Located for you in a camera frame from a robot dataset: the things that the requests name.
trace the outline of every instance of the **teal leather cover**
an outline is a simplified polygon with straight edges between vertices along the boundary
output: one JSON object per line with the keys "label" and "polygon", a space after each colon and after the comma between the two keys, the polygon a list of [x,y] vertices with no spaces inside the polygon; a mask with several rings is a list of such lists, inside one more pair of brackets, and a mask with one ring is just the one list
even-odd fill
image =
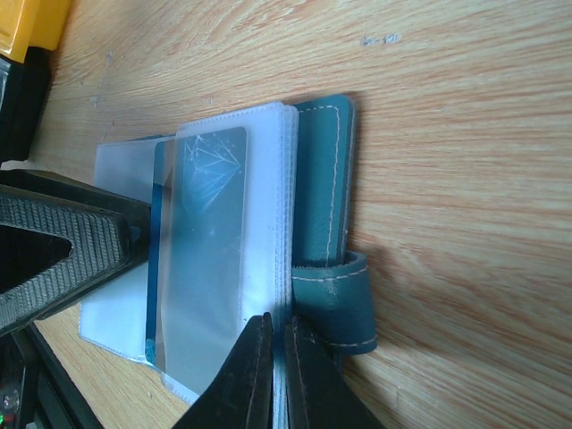
{"label": "teal leather cover", "polygon": [[346,252],[355,109],[335,95],[298,108],[292,286],[295,312],[339,353],[376,347],[367,261]]}

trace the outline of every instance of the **yellow object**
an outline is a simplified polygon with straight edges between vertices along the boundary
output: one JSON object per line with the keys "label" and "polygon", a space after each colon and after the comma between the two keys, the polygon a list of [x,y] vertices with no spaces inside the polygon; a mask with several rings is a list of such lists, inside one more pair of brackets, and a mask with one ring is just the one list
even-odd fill
{"label": "yellow object", "polygon": [[0,54],[23,63],[28,46],[57,48],[71,0],[0,0]]}

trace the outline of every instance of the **translucent card pocket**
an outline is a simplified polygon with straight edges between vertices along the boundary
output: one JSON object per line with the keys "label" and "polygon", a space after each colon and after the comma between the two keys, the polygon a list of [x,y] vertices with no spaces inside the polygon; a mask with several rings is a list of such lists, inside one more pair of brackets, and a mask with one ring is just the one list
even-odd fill
{"label": "translucent card pocket", "polygon": [[252,315],[276,332],[290,317],[297,132],[296,108],[271,103],[156,147],[147,359],[197,395]]}

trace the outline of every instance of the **wood grain surface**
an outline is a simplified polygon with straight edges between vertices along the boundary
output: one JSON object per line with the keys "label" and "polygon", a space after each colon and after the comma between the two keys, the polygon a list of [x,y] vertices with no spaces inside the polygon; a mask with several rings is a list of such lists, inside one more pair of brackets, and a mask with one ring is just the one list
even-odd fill
{"label": "wood grain surface", "polygon": [[[77,0],[29,164],[276,99],[352,95],[350,231],[379,347],[347,363],[390,427],[572,427],[572,3]],[[105,427],[170,427],[158,375],[39,323]]]}

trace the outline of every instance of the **card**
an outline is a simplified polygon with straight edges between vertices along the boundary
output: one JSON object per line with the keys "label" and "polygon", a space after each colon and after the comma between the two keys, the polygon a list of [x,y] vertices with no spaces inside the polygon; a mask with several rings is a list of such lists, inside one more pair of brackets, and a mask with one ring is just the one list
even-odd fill
{"label": "card", "polygon": [[[156,240],[147,292],[147,299],[156,293],[156,306],[147,317],[147,339],[155,342],[156,367],[175,379],[192,380],[187,387],[193,391],[212,381],[203,371],[209,365],[201,361],[224,361],[239,324],[246,159],[247,133],[241,127],[156,148],[151,227]],[[214,319],[209,308],[225,317]],[[200,334],[189,336],[189,326]],[[193,365],[167,368],[165,341],[178,340],[190,342]]]}

